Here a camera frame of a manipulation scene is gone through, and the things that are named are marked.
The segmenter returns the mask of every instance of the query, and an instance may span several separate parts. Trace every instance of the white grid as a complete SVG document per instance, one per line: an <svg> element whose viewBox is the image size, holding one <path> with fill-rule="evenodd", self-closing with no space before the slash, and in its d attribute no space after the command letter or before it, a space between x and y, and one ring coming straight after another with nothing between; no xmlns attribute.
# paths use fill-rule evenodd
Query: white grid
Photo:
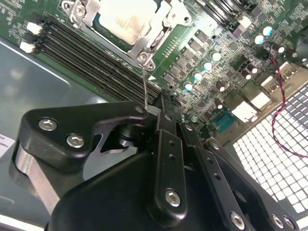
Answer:
<svg viewBox="0 0 308 231"><path fill-rule="evenodd" d="M276 201L287 199L297 213L308 212L308 158L299 158L279 148L271 134L272 116L262 120L233 146L245 170ZM307 87L288 101L275 127L281 144L308 155Z"/></svg>

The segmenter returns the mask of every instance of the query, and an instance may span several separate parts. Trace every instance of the red wire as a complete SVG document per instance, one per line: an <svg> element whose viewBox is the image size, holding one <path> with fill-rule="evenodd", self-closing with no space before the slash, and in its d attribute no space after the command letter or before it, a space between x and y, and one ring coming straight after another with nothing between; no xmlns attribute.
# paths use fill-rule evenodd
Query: red wire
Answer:
<svg viewBox="0 0 308 231"><path fill-rule="evenodd" d="M276 144L278 144L278 146L279 146L281 149L283 149L283 150L285 150L285 151L291 153L292 155L296 155L296 156L301 157L301 158L308 158L307 155L302 155L302 154L299 154L299 153L296 153L296 152L291 151L291 150L288 149L286 146L284 146L283 144L281 144L281 143L279 142L279 140L277 139L277 137L275 136L275 123L276 123L276 118L277 118L277 116L280 115L281 112L285 109L286 99L285 99L285 94L284 94L284 89L283 89L283 81L282 81L282 76L281 76L280 68L279 68L278 63L277 63L277 61L275 60L274 56L271 55L270 57L271 57L273 63L275 64L275 66L276 66L276 68L277 68L277 76L278 76L280 91L281 91L281 94L282 94L282 105L281 105L281 107L277 110L277 112L275 112L275 114L274 114L274 116L273 116L273 120L272 120L272 122L271 122L271 132L272 132L272 134L273 134L273 139L275 140Z"/></svg>

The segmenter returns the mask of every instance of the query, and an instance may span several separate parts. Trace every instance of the silver screw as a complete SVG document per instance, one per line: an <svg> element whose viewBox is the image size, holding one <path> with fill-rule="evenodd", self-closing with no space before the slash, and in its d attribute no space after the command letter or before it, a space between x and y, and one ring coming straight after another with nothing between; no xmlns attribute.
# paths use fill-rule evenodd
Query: silver screw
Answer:
<svg viewBox="0 0 308 231"><path fill-rule="evenodd" d="M274 223L281 229L283 229L284 225L282 223L282 221L275 215L271 215L271 217L273 218Z"/></svg>
<svg viewBox="0 0 308 231"><path fill-rule="evenodd" d="M139 107L139 106L136 106L136 107L135 107L135 110L136 110L137 112L139 112L139 113L143 113L143 109L142 109L141 107Z"/></svg>
<svg viewBox="0 0 308 231"><path fill-rule="evenodd" d="M57 123L52 119L42 119L38 124L38 126L45 131L53 131L58 127Z"/></svg>
<svg viewBox="0 0 308 231"><path fill-rule="evenodd" d="M145 61L148 56L145 53L139 55L140 60Z"/></svg>
<svg viewBox="0 0 308 231"><path fill-rule="evenodd" d="M181 199L175 191L167 190L165 196L169 204L171 204L173 207L179 207Z"/></svg>
<svg viewBox="0 0 308 231"><path fill-rule="evenodd" d="M85 144L82 137L76 134L68 136L66 142L73 148L81 148Z"/></svg>
<svg viewBox="0 0 308 231"><path fill-rule="evenodd" d="M187 128L187 130L192 131L192 127L189 124L185 124L185 127Z"/></svg>
<svg viewBox="0 0 308 231"><path fill-rule="evenodd" d="M240 230L244 230L245 229L245 223L243 221L243 219L235 212L231 212L230 214L230 218L233 222L233 224Z"/></svg>
<svg viewBox="0 0 308 231"><path fill-rule="evenodd" d="M83 6L77 6L76 7L76 15L79 16L79 17L82 17L84 16L86 13L86 10Z"/></svg>
<svg viewBox="0 0 308 231"><path fill-rule="evenodd" d="M219 150L219 146L216 143L212 143L213 148L215 148L216 150Z"/></svg>
<svg viewBox="0 0 308 231"><path fill-rule="evenodd" d="M283 217L283 219L284 219L285 223L287 223L288 226L291 227L291 229L293 229L293 230L295 229L295 226L294 226L293 222L289 218Z"/></svg>

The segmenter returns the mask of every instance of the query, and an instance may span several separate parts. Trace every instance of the capacitor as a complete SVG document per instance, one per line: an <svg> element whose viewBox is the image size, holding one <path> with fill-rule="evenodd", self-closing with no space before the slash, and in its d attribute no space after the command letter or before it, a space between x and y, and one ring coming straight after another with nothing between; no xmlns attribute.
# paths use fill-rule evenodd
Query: capacitor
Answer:
<svg viewBox="0 0 308 231"><path fill-rule="evenodd" d="M216 82L216 88L220 91L220 92L223 92L226 88L225 86L220 82Z"/></svg>
<svg viewBox="0 0 308 231"><path fill-rule="evenodd" d="M253 64L249 64L247 66L248 71L250 71L252 74L255 74L258 72L258 68L256 68Z"/></svg>
<svg viewBox="0 0 308 231"><path fill-rule="evenodd" d="M264 36L261 34L255 34L252 36L252 41L257 45L261 45L264 42Z"/></svg>
<svg viewBox="0 0 308 231"><path fill-rule="evenodd" d="M192 76L195 81L200 81L202 79L202 74L199 71L195 71Z"/></svg>
<svg viewBox="0 0 308 231"><path fill-rule="evenodd" d="M211 64L210 62L207 62L207 61L205 61L205 62L202 63L202 67L203 67L203 69L204 69L205 71L210 71L210 70L212 70L212 64Z"/></svg>
<svg viewBox="0 0 308 231"><path fill-rule="evenodd" d="M251 74L246 70L242 71L242 76L247 80L251 79Z"/></svg>
<svg viewBox="0 0 308 231"><path fill-rule="evenodd" d="M184 89L185 91L191 91L193 89L193 85L191 84L191 82L185 82Z"/></svg>
<svg viewBox="0 0 308 231"><path fill-rule="evenodd" d="M285 48L277 43L271 45L272 51L277 51L278 53L284 53Z"/></svg>
<svg viewBox="0 0 308 231"><path fill-rule="evenodd" d="M218 108L218 109L221 109L223 107L223 105L222 105L222 103L220 102L219 99L215 99L214 103L215 103L216 108Z"/></svg>
<svg viewBox="0 0 308 231"><path fill-rule="evenodd" d="M191 120L192 120L193 123L197 123L198 118L197 118L196 116L193 116L193 117L191 118Z"/></svg>
<svg viewBox="0 0 308 231"><path fill-rule="evenodd" d="M271 26L262 26L260 32L264 36L270 36L273 33L273 28Z"/></svg>
<svg viewBox="0 0 308 231"><path fill-rule="evenodd" d="M218 62L219 60L221 60L221 54L218 53L217 51L211 52L210 57L214 62Z"/></svg>
<svg viewBox="0 0 308 231"><path fill-rule="evenodd" d="M292 57L292 58L298 57L298 52L295 51L295 50L293 50L293 49L291 49L291 48L287 48L287 49L285 50L285 54L286 54L287 56L289 56L289 57Z"/></svg>

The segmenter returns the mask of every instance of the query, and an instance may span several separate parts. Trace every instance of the motherboard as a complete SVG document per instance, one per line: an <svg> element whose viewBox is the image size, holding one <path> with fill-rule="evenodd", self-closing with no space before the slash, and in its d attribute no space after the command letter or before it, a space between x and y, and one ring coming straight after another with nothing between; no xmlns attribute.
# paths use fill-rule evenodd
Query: motherboard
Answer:
<svg viewBox="0 0 308 231"><path fill-rule="evenodd" d="M307 59L308 0L0 0L0 35L109 101L162 90L218 133L255 122Z"/></svg>

